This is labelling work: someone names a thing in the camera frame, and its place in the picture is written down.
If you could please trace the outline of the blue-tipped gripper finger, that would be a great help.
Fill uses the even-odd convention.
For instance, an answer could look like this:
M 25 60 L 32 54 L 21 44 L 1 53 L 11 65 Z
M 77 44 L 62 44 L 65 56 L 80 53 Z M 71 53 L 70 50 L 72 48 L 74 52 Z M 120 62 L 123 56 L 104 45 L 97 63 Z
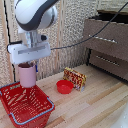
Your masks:
M 36 72 L 38 72 L 38 62 L 35 61 L 35 69 L 36 69 Z

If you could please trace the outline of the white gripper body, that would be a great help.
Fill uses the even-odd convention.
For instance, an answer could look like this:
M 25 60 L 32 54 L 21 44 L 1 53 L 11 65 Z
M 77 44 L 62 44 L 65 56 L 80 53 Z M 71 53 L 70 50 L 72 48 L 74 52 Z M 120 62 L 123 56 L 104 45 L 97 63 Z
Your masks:
M 10 61 L 12 64 L 25 63 L 47 57 L 51 54 L 48 42 L 41 42 L 37 46 L 28 48 L 24 44 L 9 45 Z

